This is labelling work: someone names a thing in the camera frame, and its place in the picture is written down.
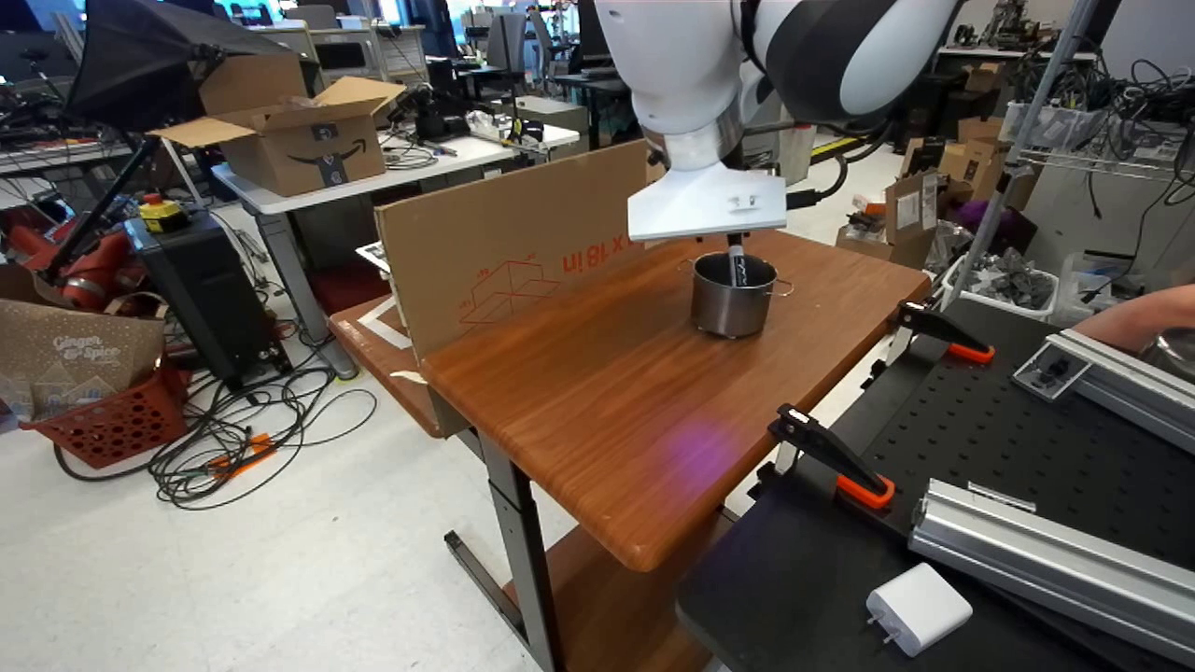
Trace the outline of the person's forearm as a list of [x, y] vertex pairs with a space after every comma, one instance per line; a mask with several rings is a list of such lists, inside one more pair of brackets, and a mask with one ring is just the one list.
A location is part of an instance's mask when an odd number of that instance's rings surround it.
[[1088, 320], [1078, 334], [1122, 352], [1149, 352], [1165, 334], [1195, 329], [1195, 283], [1162, 289], [1129, 303], [1116, 303]]

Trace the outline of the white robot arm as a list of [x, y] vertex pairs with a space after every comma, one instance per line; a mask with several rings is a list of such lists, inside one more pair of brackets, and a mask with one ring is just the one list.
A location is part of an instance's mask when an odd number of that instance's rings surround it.
[[933, 62], [960, 0], [595, 0], [641, 132], [672, 174], [722, 160], [716, 121], [756, 68], [804, 123], [890, 109]]

